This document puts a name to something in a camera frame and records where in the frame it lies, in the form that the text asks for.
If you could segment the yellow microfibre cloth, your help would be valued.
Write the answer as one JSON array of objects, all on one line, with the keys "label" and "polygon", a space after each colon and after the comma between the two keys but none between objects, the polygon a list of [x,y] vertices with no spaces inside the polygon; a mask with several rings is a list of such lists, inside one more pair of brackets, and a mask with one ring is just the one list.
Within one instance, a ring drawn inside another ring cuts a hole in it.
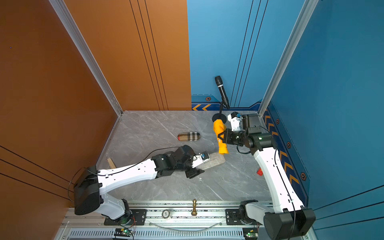
[{"label": "yellow microfibre cloth", "polygon": [[219,154],[221,155],[229,154],[227,145],[223,142],[223,137],[227,129],[226,125],[223,123],[221,119],[217,119],[214,121],[213,129],[217,136],[217,141],[219,145]]}]

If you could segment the grey eyeglass case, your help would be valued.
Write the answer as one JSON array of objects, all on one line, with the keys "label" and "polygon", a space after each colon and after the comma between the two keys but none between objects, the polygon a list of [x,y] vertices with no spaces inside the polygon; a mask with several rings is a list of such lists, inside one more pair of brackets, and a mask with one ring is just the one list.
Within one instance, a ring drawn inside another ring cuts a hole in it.
[{"label": "grey eyeglass case", "polygon": [[226,162],[224,155],[219,154],[218,152],[209,154],[209,157],[210,158],[208,160],[198,166],[200,170],[206,171],[214,167],[223,165]]}]

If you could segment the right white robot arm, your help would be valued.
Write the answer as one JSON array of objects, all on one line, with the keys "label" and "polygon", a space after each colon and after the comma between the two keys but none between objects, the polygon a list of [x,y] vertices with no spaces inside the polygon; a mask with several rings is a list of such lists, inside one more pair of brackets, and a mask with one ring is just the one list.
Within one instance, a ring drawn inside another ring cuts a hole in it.
[{"label": "right white robot arm", "polygon": [[272,207],[257,202],[243,205],[246,220],[262,224],[272,240],[289,240],[307,234],[316,220],[293,189],[270,133],[247,133],[227,129],[218,134],[222,143],[245,146],[261,167],[272,197]]}]

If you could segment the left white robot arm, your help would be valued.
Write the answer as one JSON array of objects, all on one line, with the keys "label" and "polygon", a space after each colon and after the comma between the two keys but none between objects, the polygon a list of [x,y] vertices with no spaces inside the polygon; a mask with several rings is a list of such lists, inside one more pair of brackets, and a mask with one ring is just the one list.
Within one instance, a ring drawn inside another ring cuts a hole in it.
[{"label": "left white robot arm", "polygon": [[75,215],[99,213],[118,225],[127,223],[132,216],[129,204],[109,193],[115,189],[147,180],[171,176],[184,172],[192,179],[204,172],[200,165],[210,160],[207,152],[197,154],[184,145],[172,151],[158,154],[137,164],[109,170],[97,170],[95,166],[85,168],[74,184]]}]

